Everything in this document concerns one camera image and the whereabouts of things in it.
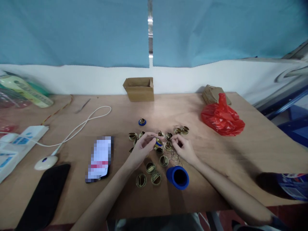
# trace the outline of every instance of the smartphone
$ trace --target smartphone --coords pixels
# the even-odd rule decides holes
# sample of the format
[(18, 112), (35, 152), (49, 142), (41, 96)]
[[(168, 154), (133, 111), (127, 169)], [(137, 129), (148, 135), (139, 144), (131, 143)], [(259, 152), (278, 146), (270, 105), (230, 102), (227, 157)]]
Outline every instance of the smartphone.
[(37, 231), (50, 224), (70, 167), (63, 164), (44, 172), (15, 231)]
[(91, 152), (91, 160), (86, 173), (86, 183), (97, 182), (109, 174), (113, 153), (113, 136), (98, 137)]

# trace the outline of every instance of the computer mouse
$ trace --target computer mouse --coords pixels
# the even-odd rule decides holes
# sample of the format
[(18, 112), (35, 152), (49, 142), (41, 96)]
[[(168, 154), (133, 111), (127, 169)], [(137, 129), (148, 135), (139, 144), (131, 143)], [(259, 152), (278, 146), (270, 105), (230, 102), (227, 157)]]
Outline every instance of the computer mouse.
[(58, 161), (56, 156), (48, 156), (40, 159), (34, 166), (35, 170), (46, 170), (51, 168)]

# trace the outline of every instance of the left hand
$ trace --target left hand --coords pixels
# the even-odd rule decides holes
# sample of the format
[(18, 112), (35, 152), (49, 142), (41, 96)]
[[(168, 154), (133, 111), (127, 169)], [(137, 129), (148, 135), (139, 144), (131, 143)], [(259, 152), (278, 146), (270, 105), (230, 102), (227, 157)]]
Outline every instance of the left hand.
[(146, 132), (136, 143), (132, 153), (129, 155), (125, 162), (131, 170), (137, 169), (150, 151), (153, 150), (156, 143), (156, 137), (163, 140), (163, 137), (158, 136), (156, 133)]

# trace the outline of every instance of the forearm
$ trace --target forearm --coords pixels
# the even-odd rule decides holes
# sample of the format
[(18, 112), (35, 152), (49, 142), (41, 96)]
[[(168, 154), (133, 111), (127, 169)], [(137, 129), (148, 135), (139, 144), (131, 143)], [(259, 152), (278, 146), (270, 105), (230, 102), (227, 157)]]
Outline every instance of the forearm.
[(271, 223), (272, 213), (253, 196), (207, 164), (196, 160), (193, 166), (224, 197), (246, 223), (252, 226), (262, 226)]
[(103, 222), (106, 220), (131, 173), (131, 168), (124, 164), (74, 224), (71, 231), (101, 230)]

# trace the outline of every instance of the power strip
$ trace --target power strip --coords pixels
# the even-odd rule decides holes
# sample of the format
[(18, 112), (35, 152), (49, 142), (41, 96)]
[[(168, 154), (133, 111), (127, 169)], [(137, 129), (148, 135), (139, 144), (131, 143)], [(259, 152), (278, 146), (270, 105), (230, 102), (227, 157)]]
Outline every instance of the power strip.
[(35, 145), (29, 139), (38, 142), (48, 129), (46, 126), (30, 126), (21, 133), (27, 138), (18, 136), (12, 143), (0, 144), (0, 183)]

